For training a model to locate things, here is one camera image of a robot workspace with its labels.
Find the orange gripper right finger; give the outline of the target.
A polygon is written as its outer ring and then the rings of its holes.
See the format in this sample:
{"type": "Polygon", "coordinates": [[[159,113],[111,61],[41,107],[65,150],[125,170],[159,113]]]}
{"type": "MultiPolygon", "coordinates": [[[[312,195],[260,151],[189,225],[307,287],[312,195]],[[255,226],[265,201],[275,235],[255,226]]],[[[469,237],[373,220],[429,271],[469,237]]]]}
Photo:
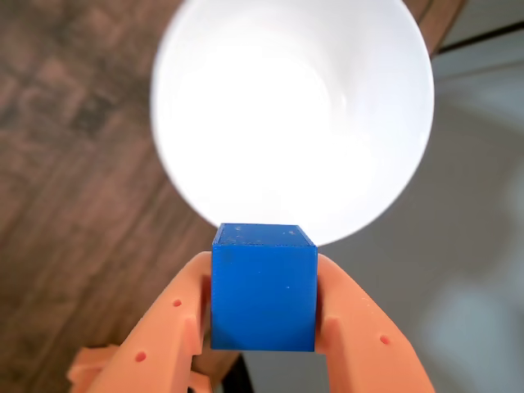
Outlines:
{"type": "Polygon", "coordinates": [[[414,348],[341,267],[318,257],[315,350],[331,392],[433,392],[414,348]]]}

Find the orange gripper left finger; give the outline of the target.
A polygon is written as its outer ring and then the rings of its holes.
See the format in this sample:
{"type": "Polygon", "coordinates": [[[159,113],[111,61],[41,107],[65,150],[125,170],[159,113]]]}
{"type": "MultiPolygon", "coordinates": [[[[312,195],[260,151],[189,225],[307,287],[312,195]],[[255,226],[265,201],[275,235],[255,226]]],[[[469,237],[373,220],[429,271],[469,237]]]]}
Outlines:
{"type": "Polygon", "coordinates": [[[95,379],[91,392],[185,392],[202,351],[211,253],[193,257],[158,296],[95,379]]]}

